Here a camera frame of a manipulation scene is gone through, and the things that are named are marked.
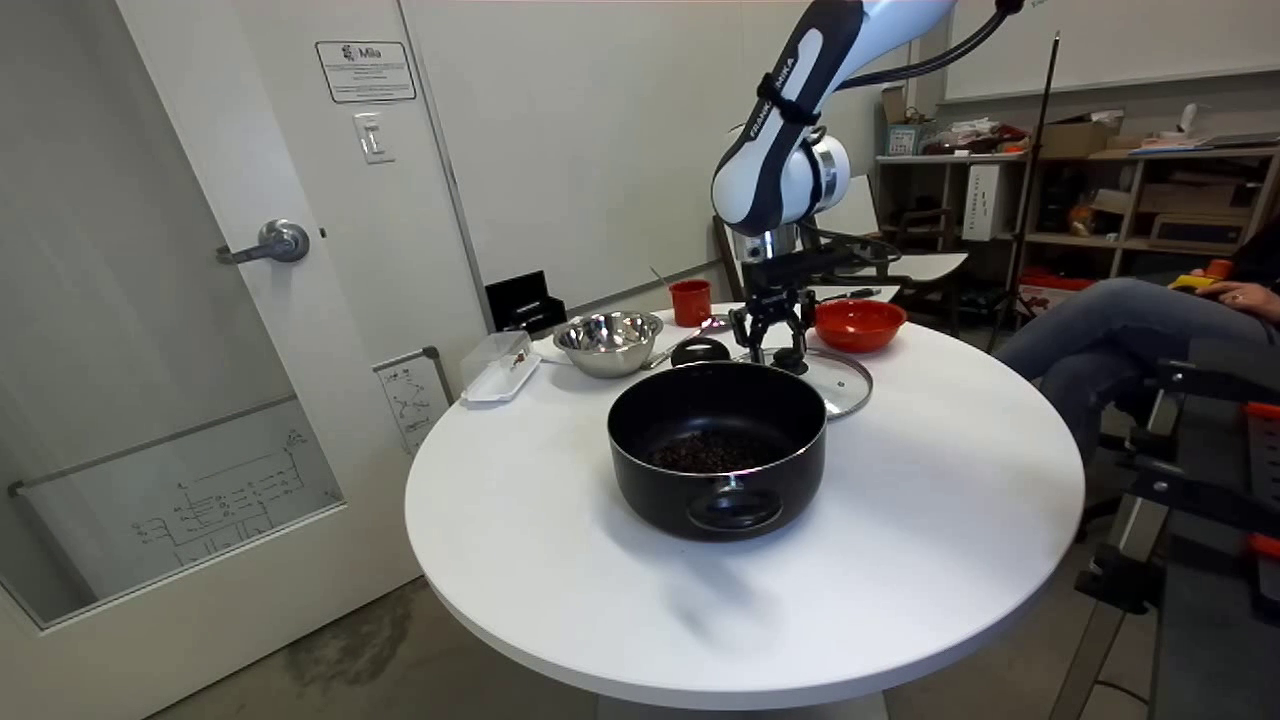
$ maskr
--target bowl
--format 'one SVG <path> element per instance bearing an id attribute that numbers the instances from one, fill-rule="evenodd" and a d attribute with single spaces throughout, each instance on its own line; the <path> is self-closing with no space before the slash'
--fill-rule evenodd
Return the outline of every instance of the bowl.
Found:
<path id="1" fill-rule="evenodd" d="M 816 303 L 816 335 L 835 352 L 878 352 L 903 319 L 903 310 L 878 299 Z"/>
<path id="2" fill-rule="evenodd" d="M 637 313 L 589 313 L 556 333 L 556 347 L 589 378 L 637 378 L 652 360 L 662 319 Z"/>

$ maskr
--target white door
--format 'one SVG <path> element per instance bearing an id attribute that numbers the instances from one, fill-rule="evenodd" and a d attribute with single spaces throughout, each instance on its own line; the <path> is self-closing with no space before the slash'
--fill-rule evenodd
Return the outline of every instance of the white door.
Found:
<path id="1" fill-rule="evenodd" d="M 0 716 L 143 716 L 403 586 L 408 451 L 234 4 L 0 16 Z"/>

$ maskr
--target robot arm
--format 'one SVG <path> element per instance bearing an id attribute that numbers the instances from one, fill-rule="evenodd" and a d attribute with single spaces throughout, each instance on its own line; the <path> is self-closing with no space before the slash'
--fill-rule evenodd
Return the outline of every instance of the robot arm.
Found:
<path id="1" fill-rule="evenodd" d="M 839 86 L 934 27 L 957 0 L 812 0 L 710 184 L 717 216 L 748 237 L 775 232 L 842 198 L 846 155 L 816 145 Z"/>
<path id="2" fill-rule="evenodd" d="M 812 0 L 796 20 L 785 58 L 760 82 L 760 99 L 710 180 L 717 216 L 740 232 L 748 282 L 748 303 L 734 313 L 731 333 L 751 347 L 756 365 L 768 325 L 785 319 L 792 329 L 792 347 L 775 352 L 775 365 L 803 371 L 801 340 L 812 325 L 812 297 L 801 297 L 801 275 L 819 258 L 803 258 L 803 243 L 801 254 L 788 248 L 792 237 L 785 227 L 835 203 L 846 189 L 846 155 L 819 131 L 828 95 L 854 86 L 934 72 L 985 43 L 1022 0 L 994 0 L 994 16 L 952 51 L 854 78 L 883 51 L 934 27 L 952 4 L 957 0 Z"/>

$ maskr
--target person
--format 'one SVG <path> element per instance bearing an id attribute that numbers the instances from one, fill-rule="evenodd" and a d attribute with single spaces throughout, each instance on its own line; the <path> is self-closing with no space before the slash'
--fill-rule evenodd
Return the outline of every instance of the person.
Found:
<path id="1" fill-rule="evenodd" d="M 1068 421 L 1088 455 L 1100 411 L 1133 401 L 1161 360 L 1190 352 L 1280 347 L 1280 291 L 1264 258 L 1280 254 L 1280 216 L 1238 254 L 1243 273 L 1205 291 L 1171 291 L 1153 282 L 1111 275 L 1061 299 L 1041 319 L 994 345 L 994 360 L 1032 382 Z"/>

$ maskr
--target red object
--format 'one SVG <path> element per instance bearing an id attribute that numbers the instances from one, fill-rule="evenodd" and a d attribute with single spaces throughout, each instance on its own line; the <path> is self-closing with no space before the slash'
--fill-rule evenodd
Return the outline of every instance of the red object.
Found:
<path id="1" fill-rule="evenodd" d="M 1231 260 L 1207 260 L 1207 263 L 1205 263 L 1205 275 L 1210 275 L 1210 282 L 1229 282 L 1231 273 L 1236 273 Z"/>
<path id="2" fill-rule="evenodd" d="M 1264 421 L 1264 426 L 1280 426 L 1280 404 L 1246 401 L 1243 416 Z"/>
<path id="3" fill-rule="evenodd" d="M 903 319 L 903 310 L 877 299 L 816 303 L 816 335 L 835 352 L 878 352 Z"/>
<path id="4" fill-rule="evenodd" d="M 1246 536 L 1246 549 L 1252 549 L 1252 558 L 1261 558 L 1261 562 L 1266 562 L 1266 565 L 1280 565 L 1280 542 L 1276 542 L 1276 536 L 1252 532 L 1252 536 Z"/>
<path id="5" fill-rule="evenodd" d="M 680 329 L 704 325 L 710 317 L 710 286 L 709 282 L 671 286 L 671 313 Z"/>

